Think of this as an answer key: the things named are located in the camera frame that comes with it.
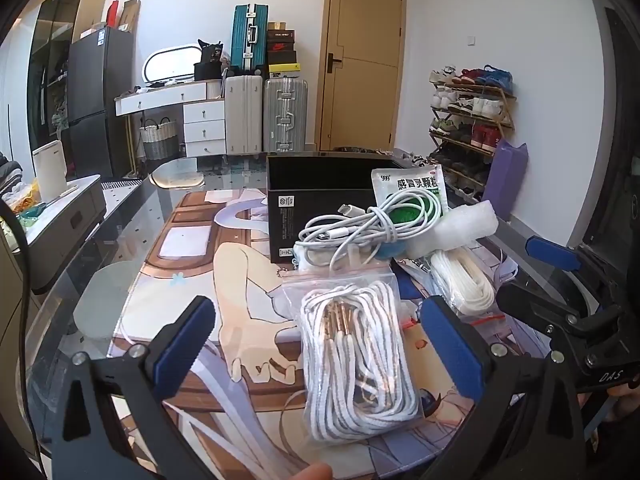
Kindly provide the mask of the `right hand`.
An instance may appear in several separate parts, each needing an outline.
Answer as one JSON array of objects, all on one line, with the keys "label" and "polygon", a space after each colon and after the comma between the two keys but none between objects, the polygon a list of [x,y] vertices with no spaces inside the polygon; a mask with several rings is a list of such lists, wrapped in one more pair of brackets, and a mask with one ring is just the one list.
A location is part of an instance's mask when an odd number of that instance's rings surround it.
[{"label": "right hand", "polygon": [[639,385],[633,382],[609,388],[604,399],[596,392],[579,393],[577,399],[587,422],[598,417],[616,420],[630,415],[639,407]]}]

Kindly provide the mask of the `left hand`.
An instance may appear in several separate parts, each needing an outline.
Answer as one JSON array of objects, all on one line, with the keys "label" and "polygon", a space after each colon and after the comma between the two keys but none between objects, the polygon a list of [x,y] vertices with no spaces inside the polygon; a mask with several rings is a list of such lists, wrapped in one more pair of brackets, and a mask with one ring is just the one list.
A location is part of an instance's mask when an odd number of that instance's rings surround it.
[{"label": "left hand", "polygon": [[296,472],[288,480],[332,480],[333,471],[332,468],[322,462],[314,463],[304,468],[303,470]]}]

